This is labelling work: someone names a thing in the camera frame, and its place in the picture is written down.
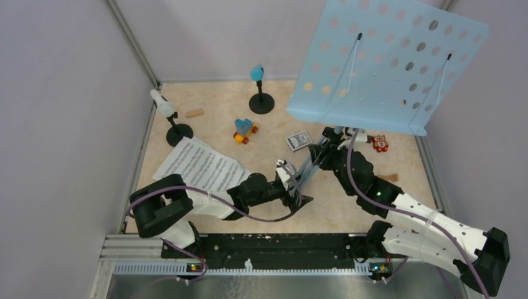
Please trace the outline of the blue microphone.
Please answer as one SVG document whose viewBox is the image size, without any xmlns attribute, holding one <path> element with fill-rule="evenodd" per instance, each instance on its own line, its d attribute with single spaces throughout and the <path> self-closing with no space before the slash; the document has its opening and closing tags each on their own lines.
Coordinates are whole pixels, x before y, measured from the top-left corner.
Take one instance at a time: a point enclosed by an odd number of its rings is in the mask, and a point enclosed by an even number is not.
<svg viewBox="0 0 528 299">
<path fill-rule="evenodd" d="M 258 92 L 249 99 L 248 106 L 252 112 L 259 115 L 270 113 L 275 107 L 274 98 L 262 90 L 263 75 L 264 69 L 262 64 L 256 64 L 250 71 L 250 78 L 255 81 Z"/>
</svg>

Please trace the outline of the light blue music stand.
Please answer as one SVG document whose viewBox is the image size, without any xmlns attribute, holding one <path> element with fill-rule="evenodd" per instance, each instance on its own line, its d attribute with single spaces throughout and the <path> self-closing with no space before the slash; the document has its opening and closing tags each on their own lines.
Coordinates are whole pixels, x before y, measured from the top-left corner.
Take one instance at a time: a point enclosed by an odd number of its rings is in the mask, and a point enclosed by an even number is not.
<svg viewBox="0 0 528 299">
<path fill-rule="evenodd" d="M 295 119 L 425 136 L 489 26 L 416 1 L 328 1 L 288 101 Z"/>
</svg>

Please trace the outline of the sheet music page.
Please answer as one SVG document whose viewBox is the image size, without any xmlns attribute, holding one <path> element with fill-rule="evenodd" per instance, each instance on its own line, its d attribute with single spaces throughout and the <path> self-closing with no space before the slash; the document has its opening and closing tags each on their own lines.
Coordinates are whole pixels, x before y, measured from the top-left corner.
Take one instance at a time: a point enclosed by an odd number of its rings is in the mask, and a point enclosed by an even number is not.
<svg viewBox="0 0 528 299">
<path fill-rule="evenodd" d="M 242 163 L 198 138 L 183 138 L 153 175 L 155 181 L 178 174 L 188 186 L 221 192 L 238 186 L 251 174 Z"/>
</svg>

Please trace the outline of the white microphone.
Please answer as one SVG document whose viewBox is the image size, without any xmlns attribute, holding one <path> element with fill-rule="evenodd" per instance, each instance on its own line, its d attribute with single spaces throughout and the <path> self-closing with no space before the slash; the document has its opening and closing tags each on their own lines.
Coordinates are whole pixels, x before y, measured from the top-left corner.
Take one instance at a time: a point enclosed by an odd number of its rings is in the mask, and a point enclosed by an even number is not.
<svg viewBox="0 0 528 299">
<path fill-rule="evenodd" d="M 167 101 L 158 90 L 152 89 L 150 96 L 157 112 L 171 125 L 166 133 L 166 141 L 170 146 L 175 147 L 183 138 L 192 138 L 194 136 L 194 132 L 189 125 L 175 122 L 178 118 L 178 113 L 174 105 Z"/>
</svg>

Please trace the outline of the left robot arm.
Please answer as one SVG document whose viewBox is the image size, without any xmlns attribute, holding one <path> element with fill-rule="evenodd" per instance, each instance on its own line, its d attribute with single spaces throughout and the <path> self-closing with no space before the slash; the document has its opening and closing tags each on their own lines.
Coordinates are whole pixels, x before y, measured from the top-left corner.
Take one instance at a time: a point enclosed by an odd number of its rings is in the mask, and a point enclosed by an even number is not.
<svg viewBox="0 0 528 299">
<path fill-rule="evenodd" d="M 235 187 L 213 192 L 188 186 L 181 175 L 171 174 L 134 192 L 126 213 L 135 220 L 141 238 L 158 237 L 189 258 L 199 251 L 200 237 L 195 225 L 184 220 L 185 216 L 236 221 L 250 217 L 251 207 L 279 200 L 290 210 L 288 215 L 278 218 L 284 221 L 313 201 L 299 192 L 295 182 L 286 170 L 277 169 L 273 181 L 253 173 Z"/>
</svg>

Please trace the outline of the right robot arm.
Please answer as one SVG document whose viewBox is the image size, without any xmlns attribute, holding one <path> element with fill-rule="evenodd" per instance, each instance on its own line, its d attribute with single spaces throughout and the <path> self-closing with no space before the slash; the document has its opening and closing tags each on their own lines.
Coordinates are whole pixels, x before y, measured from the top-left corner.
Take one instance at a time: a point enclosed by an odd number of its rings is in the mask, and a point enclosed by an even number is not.
<svg viewBox="0 0 528 299">
<path fill-rule="evenodd" d="M 458 222 L 423 205 L 400 187 L 374 174 L 364 155 L 349 141 L 309 146 L 312 163 L 332 171 L 348 196 L 367 213 L 381 218 L 365 240 L 366 251 L 404 255 L 439 267 L 488 297 L 498 294 L 510 261 L 507 234 Z"/>
</svg>

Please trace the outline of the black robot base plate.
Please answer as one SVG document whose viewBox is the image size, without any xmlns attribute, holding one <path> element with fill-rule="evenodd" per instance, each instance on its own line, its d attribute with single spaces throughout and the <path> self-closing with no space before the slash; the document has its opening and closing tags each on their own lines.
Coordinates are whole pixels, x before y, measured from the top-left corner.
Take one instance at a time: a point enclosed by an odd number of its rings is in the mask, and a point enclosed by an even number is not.
<svg viewBox="0 0 528 299">
<path fill-rule="evenodd" d="M 397 257 L 365 234 L 202 234 L 186 251 L 211 270 L 239 269 L 249 260 L 257 270 L 352 269 L 359 262 Z"/>
</svg>

